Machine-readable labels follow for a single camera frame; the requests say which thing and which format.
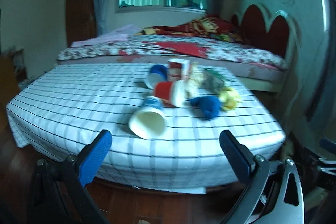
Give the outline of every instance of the headboard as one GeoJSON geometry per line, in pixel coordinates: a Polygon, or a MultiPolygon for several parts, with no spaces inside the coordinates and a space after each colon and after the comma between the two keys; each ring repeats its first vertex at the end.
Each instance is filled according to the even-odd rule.
{"type": "Polygon", "coordinates": [[[251,4],[243,14],[233,15],[231,22],[241,27],[252,46],[280,55],[290,66],[296,27],[287,12],[271,13],[262,4],[251,4]]]}

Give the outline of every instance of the green and gray carton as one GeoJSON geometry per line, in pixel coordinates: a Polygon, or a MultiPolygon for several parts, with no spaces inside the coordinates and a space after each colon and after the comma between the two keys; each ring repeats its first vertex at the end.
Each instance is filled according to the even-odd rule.
{"type": "Polygon", "coordinates": [[[217,71],[213,69],[206,68],[204,69],[205,73],[205,81],[204,85],[207,89],[211,89],[216,94],[219,94],[221,90],[226,87],[230,86],[230,80],[226,79],[225,76],[219,74],[217,71]]]}

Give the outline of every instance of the wooden floor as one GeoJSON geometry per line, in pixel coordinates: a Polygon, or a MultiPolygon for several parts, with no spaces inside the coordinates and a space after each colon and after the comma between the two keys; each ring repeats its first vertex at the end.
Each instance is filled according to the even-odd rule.
{"type": "MultiPolygon", "coordinates": [[[[32,146],[17,148],[8,127],[0,133],[0,207],[13,218],[8,223],[26,223],[28,188],[36,161],[42,157],[32,146]]],[[[227,191],[195,195],[135,190],[99,179],[88,184],[87,190],[113,224],[137,224],[140,220],[150,224],[217,224],[238,197],[227,191]]],[[[63,196],[69,199],[66,192],[63,196]]],[[[6,222],[0,217],[0,223],[6,222]]]]}

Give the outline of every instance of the red paper cup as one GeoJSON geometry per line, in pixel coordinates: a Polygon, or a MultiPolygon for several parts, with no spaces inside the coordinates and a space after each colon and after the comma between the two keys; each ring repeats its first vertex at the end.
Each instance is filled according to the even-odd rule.
{"type": "Polygon", "coordinates": [[[185,101],[184,81],[160,82],[155,86],[153,96],[166,104],[182,107],[185,101]]]}

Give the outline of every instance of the red headboard panel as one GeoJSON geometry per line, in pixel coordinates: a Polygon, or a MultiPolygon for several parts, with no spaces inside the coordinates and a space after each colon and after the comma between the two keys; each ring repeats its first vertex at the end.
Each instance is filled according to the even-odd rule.
{"type": "MultiPolygon", "coordinates": [[[[238,26],[236,15],[232,17],[232,23],[238,26]]],[[[251,5],[246,10],[240,25],[245,36],[250,40],[251,45],[263,50],[285,57],[289,26],[282,16],[277,16],[273,21],[269,32],[266,32],[265,20],[262,12],[256,5],[251,5]]]]}

